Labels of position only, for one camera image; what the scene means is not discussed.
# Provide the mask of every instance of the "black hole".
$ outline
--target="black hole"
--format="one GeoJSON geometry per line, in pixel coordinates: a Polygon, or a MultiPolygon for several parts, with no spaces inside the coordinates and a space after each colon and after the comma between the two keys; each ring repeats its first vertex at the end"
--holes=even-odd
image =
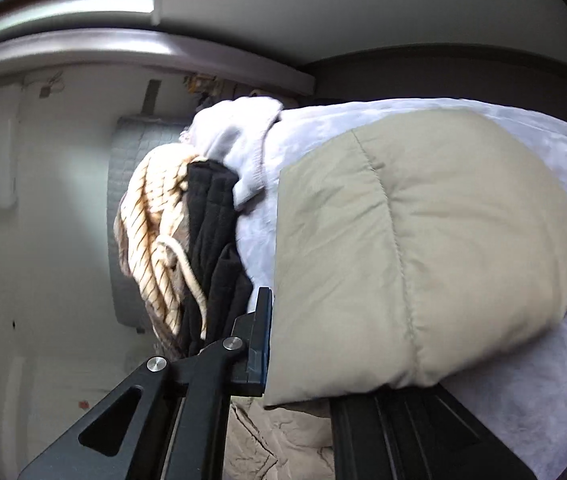
{"type": "Polygon", "coordinates": [[[139,388],[131,388],[125,392],[79,435],[81,445],[105,456],[115,456],[121,448],[140,398],[139,388]]]}

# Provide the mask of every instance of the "stitched seam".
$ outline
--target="stitched seam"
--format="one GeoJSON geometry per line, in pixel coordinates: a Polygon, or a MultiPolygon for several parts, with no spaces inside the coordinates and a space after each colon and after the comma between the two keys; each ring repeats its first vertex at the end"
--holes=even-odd
{"type": "Polygon", "coordinates": [[[390,197],[388,197],[388,193],[386,192],[385,187],[383,187],[383,183],[381,182],[381,178],[379,177],[379,173],[372,167],[372,161],[368,156],[368,153],[363,149],[361,141],[356,136],[354,130],[350,130],[350,133],[355,138],[361,153],[365,157],[366,163],[368,164],[368,168],[374,173],[375,178],[377,179],[377,183],[383,192],[383,195],[386,197],[386,204],[388,205],[388,216],[390,217],[390,226],[392,228],[392,242],[394,243],[395,250],[397,251],[397,259],[399,260],[399,272],[401,273],[401,288],[402,288],[402,296],[404,300],[404,305],[406,307],[406,320],[407,320],[407,331],[408,335],[410,336],[410,340],[412,341],[412,348],[413,348],[413,365],[415,366],[415,373],[418,374],[421,371],[421,366],[419,363],[419,352],[417,349],[417,337],[415,335],[415,327],[413,325],[413,318],[412,318],[412,308],[410,307],[408,297],[407,297],[407,280],[406,280],[406,273],[404,272],[404,262],[403,262],[403,253],[401,251],[401,247],[399,247],[399,242],[397,241],[397,231],[395,230],[395,220],[392,214],[392,208],[390,206],[390,197]]]}

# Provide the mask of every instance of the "silver screw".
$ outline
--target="silver screw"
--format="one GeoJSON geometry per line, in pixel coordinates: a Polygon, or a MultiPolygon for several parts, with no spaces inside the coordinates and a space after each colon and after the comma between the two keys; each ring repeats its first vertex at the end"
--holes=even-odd
{"type": "Polygon", "coordinates": [[[232,336],[223,340],[223,348],[226,350],[239,350],[243,346],[240,338],[232,336]]]}
{"type": "Polygon", "coordinates": [[[160,372],[167,366],[167,361],[163,357],[153,357],[148,361],[148,370],[151,372],[160,372]]]}

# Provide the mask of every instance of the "gray quilted mat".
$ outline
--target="gray quilted mat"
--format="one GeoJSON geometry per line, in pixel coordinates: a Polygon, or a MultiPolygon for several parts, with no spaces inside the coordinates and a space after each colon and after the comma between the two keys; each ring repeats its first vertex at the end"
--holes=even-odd
{"type": "Polygon", "coordinates": [[[137,283],[119,268],[119,249],[114,240],[114,218],[121,197],[128,189],[132,172],[148,152],[170,142],[178,142],[188,123],[164,121],[152,117],[123,117],[112,135],[108,165],[108,260],[114,311],[119,323],[134,328],[149,328],[150,321],[138,293],[137,283]]]}

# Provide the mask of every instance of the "beige crumpled fabric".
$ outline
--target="beige crumpled fabric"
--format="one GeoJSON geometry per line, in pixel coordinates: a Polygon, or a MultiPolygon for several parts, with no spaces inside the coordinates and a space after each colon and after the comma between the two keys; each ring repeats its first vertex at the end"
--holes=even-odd
{"type": "Polygon", "coordinates": [[[299,409],[264,410],[262,399],[233,397],[226,473],[233,480],[333,480],[327,401],[305,402],[299,409]]]}
{"type": "Polygon", "coordinates": [[[182,198],[187,190],[187,166],[195,160],[205,159],[185,143],[165,144],[148,153],[132,174],[114,222],[119,265],[138,283],[154,332],[162,342],[161,333],[176,336],[179,332],[182,298],[174,285],[180,276],[201,309],[201,319],[206,319],[205,296],[180,243],[186,218],[182,198]],[[174,238],[178,232],[182,232],[180,240],[174,238]]]}

